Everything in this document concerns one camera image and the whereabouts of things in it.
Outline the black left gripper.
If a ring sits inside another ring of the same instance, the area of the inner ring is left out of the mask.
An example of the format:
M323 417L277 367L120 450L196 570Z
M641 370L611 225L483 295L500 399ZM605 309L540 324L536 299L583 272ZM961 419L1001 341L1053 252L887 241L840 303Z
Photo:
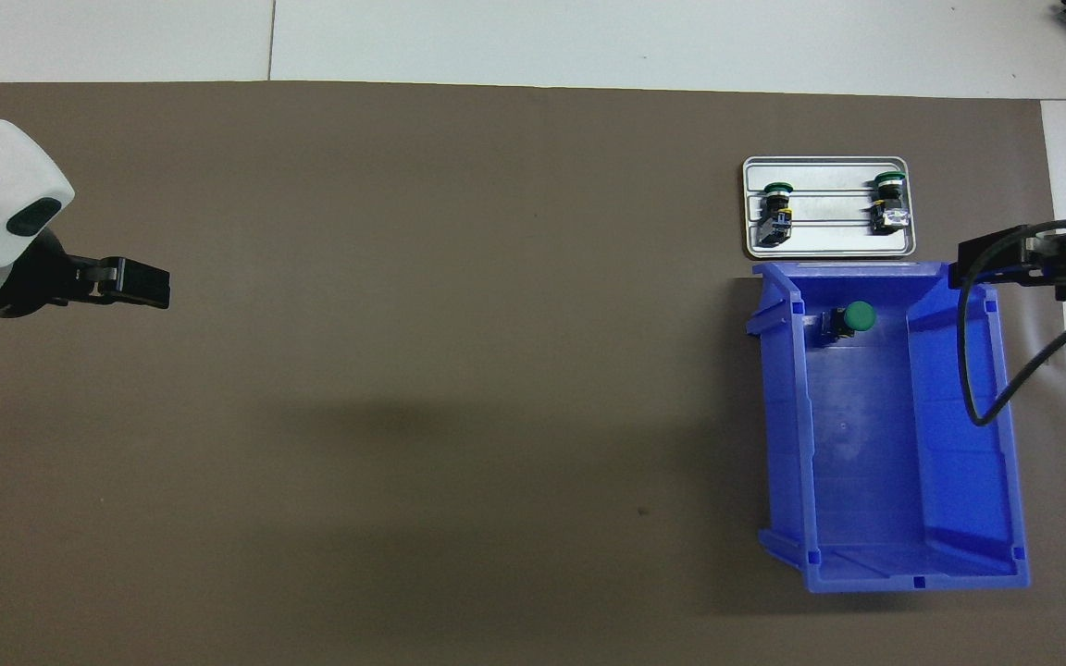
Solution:
M172 275L124 257L72 257L51 230L31 241L0 287L0 319L34 315L72 300L122 300L168 309Z

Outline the green push button switch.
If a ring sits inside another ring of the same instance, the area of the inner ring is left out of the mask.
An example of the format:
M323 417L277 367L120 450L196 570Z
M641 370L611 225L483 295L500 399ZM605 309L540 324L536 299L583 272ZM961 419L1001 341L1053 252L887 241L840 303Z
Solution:
M787 182L771 182L764 189L762 218L756 231L756 243L765 248L774 248L787 243L792 230L792 210L788 206L794 186Z
M902 170L885 170L874 177L870 206L870 228L874 235L892 235L912 227L906 181L907 176Z
M818 338L824 344L833 344L871 330L876 322L877 312L869 302L850 300L845 306L835 306L822 313Z

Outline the silver metal tray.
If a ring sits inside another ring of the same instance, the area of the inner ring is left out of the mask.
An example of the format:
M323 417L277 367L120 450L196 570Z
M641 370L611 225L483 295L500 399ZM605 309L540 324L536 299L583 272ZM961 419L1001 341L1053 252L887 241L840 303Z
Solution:
M910 230L892 235L871 232L872 181L885 170L907 176ZM790 195L792 230L787 243L765 248L756 243L764 189L784 181ZM743 245L753 260L894 260L911 256L917 245L911 181L902 157L872 155L756 155L740 170L743 199Z

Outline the blue plastic storage bin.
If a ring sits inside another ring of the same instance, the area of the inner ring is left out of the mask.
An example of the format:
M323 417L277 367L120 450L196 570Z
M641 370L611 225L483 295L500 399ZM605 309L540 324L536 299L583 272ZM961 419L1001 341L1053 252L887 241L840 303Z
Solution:
M960 292L937 262L769 262L746 332L762 357L771 556L811 592L1031 585L1012 416L966 413ZM850 300L871 330L824 344Z

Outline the brown table mat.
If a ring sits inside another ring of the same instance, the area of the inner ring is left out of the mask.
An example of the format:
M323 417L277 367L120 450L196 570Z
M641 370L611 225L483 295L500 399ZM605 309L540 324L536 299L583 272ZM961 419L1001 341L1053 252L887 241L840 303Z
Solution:
M0 83L68 251L166 311L0 319L0 666L1066 666L1066 362L1025 589L770 557L752 155L897 155L921 260L1052 215L1039 103Z

